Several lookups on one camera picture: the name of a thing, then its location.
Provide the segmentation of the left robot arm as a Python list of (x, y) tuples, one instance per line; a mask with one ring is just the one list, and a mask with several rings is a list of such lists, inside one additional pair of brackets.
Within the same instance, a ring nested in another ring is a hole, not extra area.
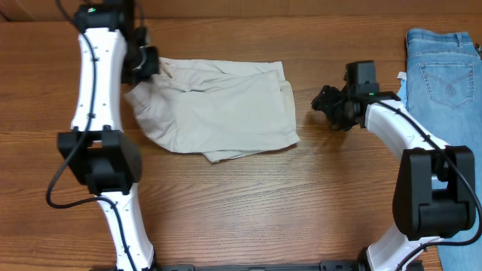
[[(57, 135), (63, 164), (46, 192), (47, 204), (69, 209), (97, 202), (116, 251), (115, 270), (156, 270), (139, 205), (142, 156), (121, 123), (121, 86), (147, 81), (159, 71), (156, 47), (148, 44), (143, 10), (134, 0), (86, 1), (67, 20), (78, 31), (81, 77), (78, 103), (68, 132)], [(52, 192), (65, 169), (86, 186), (90, 197), (55, 203)]]

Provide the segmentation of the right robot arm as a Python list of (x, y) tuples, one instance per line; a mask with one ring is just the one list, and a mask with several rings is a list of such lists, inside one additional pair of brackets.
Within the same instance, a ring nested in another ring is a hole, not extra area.
[(457, 233), (481, 222), (475, 193), (474, 154), (466, 146), (451, 146), (410, 115), (393, 92), (383, 92), (374, 62), (346, 64), (342, 90), (325, 85), (313, 99), (331, 128), (348, 131), (359, 125), (378, 136), (399, 159), (392, 200), (393, 225), (357, 260), (326, 260), (322, 270), (421, 270), (417, 257), (432, 246), (466, 246)]

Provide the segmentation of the beige khaki shorts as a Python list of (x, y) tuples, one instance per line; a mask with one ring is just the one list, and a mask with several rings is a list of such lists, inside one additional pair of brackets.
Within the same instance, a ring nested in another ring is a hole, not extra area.
[(299, 142), (282, 62), (160, 58), (160, 72), (125, 95), (147, 138), (210, 162)]

